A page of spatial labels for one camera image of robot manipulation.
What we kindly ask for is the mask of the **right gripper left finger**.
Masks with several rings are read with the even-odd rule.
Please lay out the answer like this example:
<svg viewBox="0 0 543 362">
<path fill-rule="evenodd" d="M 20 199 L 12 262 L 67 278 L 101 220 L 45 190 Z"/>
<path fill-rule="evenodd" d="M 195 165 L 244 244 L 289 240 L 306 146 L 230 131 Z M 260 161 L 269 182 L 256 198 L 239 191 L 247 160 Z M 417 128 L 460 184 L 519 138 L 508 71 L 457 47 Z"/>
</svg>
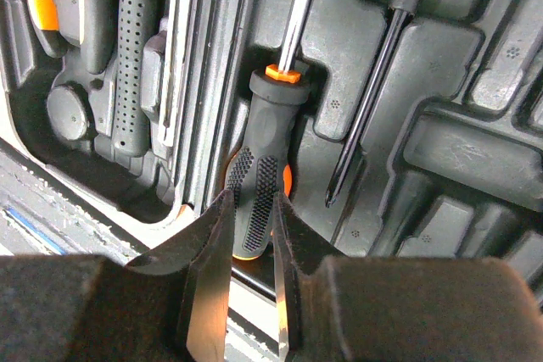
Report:
<svg viewBox="0 0 543 362">
<path fill-rule="evenodd" d="M 232 274 L 229 191 L 156 248 L 1 259 L 4 361 L 221 361 Z"/>
</svg>

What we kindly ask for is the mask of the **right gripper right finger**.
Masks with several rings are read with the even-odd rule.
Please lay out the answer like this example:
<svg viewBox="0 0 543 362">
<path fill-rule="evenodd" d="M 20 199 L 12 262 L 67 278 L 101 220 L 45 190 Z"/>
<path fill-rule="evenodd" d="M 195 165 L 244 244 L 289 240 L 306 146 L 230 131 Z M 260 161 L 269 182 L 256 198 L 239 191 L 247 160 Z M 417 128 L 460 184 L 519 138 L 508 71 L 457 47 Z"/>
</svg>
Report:
<svg viewBox="0 0 543 362">
<path fill-rule="evenodd" d="M 349 257 L 272 207 L 283 361 L 539 361 L 542 316 L 495 258 Z"/>
</svg>

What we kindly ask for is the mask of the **black orange screwdriver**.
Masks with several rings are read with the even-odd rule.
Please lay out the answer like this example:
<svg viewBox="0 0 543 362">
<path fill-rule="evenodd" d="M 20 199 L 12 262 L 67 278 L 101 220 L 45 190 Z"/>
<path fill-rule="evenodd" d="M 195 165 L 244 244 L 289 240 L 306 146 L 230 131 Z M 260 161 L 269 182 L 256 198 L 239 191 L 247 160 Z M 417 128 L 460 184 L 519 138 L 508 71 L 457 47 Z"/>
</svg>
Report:
<svg viewBox="0 0 543 362">
<path fill-rule="evenodd" d="M 276 192 L 289 193 L 292 174 L 288 150 L 299 108 L 310 94 L 309 83 L 294 68 L 311 0 L 293 0 L 277 63 L 251 74 L 249 117 L 242 147 L 227 169 L 225 188 L 234 197 L 236 259 L 260 257 L 271 238 L 270 217 Z"/>
</svg>

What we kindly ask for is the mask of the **steel claw hammer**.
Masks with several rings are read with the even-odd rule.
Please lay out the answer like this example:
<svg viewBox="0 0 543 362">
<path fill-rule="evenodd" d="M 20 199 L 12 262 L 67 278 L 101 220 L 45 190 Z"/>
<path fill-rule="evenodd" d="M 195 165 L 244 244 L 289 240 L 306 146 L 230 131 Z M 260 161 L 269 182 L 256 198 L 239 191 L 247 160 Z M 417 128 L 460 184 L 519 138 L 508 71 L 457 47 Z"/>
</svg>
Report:
<svg viewBox="0 0 543 362">
<path fill-rule="evenodd" d="M 149 149 L 141 108 L 143 49 L 154 35 L 158 0 L 119 0 L 117 75 L 111 140 L 115 151 L 138 158 Z"/>
</svg>

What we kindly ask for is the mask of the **black plastic tool case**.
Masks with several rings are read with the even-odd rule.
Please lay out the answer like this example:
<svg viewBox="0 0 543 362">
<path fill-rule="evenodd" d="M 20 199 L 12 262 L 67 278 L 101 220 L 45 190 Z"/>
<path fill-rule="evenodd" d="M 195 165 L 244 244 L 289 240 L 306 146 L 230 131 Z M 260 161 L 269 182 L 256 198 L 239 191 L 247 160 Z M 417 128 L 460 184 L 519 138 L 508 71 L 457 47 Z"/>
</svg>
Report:
<svg viewBox="0 0 543 362">
<path fill-rule="evenodd" d="M 46 54 L 26 0 L 1 0 L 1 137 L 95 208 L 126 257 L 200 215 L 225 188 L 251 74 L 278 62 L 293 0 L 192 0 L 172 147 L 159 140 L 170 0 L 143 49 L 149 149 L 111 140 L 117 33 L 105 70 Z M 542 294 L 542 0 L 421 0 L 395 48 L 335 203 L 327 186 L 392 11 L 311 0 L 294 68 L 310 85 L 288 150 L 298 216 L 341 253 L 504 259 Z M 272 241 L 237 276 L 272 294 Z"/>
</svg>

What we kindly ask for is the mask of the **small orange screwdriver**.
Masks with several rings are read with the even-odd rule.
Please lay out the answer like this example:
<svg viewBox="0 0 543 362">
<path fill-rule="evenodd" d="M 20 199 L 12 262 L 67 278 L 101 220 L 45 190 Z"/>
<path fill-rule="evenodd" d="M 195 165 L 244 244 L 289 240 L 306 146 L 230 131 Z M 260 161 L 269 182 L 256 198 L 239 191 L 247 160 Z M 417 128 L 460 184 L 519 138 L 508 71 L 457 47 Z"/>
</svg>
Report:
<svg viewBox="0 0 543 362">
<path fill-rule="evenodd" d="M 327 186 L 326 207 L 332 206 L 341 192 L 356 146 L 366 132 L 374 105 L 381 93 L 383 78 L 389 69 L 401 32 L 406 23 L 416 14 L 420 2 L 421 0 L 391 0 L 389 3 L 392 15 L 365 85 L 362 99 L 355 112 L 352 126 Z"/>
</svg>

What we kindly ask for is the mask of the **small needle nose pliers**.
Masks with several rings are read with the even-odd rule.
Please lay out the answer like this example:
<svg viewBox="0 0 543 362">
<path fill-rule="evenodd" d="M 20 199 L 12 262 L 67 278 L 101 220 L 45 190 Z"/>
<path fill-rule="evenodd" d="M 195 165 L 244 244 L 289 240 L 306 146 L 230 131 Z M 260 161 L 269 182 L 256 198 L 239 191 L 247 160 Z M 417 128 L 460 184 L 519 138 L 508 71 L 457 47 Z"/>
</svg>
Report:
<svg viewBox="0 0 543 362">
<path fill-rule="evenodd" d="M 191 2 L 192 0 L 170 0 L 168 7 L 159 118 L 159 140 L 167 147 L 173 146 L 179 114 L 179 99 L 182 93 L 179 83 L 184 68 Z"/>
</svg>

